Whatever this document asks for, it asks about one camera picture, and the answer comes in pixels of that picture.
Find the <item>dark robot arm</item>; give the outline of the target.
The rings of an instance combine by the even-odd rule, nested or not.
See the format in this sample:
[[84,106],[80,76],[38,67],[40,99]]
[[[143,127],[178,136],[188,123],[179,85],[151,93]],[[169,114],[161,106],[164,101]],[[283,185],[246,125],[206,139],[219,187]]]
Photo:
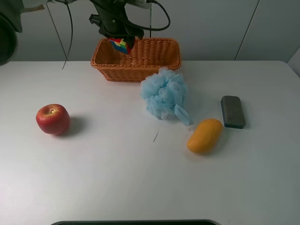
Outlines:
[[82,61],[92,57],[101,37],[134,46],[143,26],[129,21],[126,0],[2,0],[0,64],[14,61]]

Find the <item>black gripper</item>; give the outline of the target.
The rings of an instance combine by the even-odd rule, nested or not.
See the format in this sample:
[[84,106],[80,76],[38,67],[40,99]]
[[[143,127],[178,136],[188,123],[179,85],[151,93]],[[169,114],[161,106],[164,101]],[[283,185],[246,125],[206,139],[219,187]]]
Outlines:
[[114,15],[109,14],[101,8],[96,8],[98,15],[91,14],[89,21],[98,26],[99,34],[106,38],[139,38],[144,37],[144,31],[127,25]]

